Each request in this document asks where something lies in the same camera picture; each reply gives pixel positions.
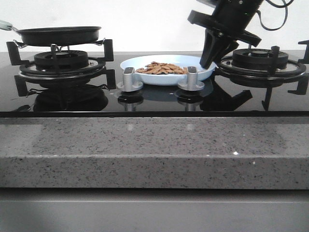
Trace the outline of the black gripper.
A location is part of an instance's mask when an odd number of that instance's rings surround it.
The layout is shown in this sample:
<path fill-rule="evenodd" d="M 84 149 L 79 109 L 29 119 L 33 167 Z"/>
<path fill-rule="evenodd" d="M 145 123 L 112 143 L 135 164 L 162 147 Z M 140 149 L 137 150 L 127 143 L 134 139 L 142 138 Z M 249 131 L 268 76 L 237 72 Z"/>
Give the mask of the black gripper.
<path fill-rule="evenodd" d="M 219 63 L 224 56 L 236 50 L 243 41 L 258 46 L 261 38 L 246 31 L 246 27 L 259 9 L 261 0 L 202 0 L 214 8 L 211 15 L 192 10 L 188 21 L 207 28 L 200 59 L 202 68 L 208 69 L 213 61 Z M 226 44 L 226 37 L 233 40 Z"/>

